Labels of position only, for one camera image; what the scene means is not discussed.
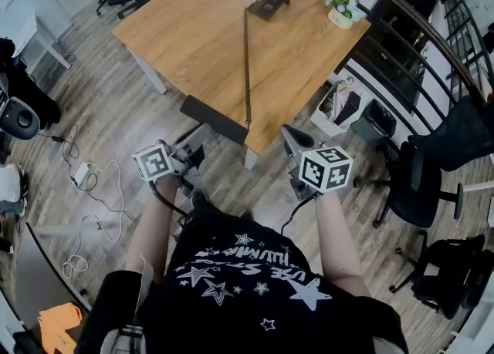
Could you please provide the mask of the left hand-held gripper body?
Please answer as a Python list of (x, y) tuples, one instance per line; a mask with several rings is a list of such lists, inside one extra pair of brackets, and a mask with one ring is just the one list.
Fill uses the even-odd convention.
[(172, 174), (177, 177), (182, 193), (188, 198), (201, 184), (199, 167), (205, 158), (203, 146), (194, 148), (186, 144), (177, 149), (159, 140), (134, 153), (132, 158), (140, 177), (148, 183), (155, 184), (158, 178)]

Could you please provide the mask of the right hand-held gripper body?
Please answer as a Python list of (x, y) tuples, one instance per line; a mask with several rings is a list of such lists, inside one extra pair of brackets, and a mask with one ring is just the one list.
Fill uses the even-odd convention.
[(348, 185), (353, 159), (339, 146), (304, 150), (293, 160), (290, 184), (299, 201)]

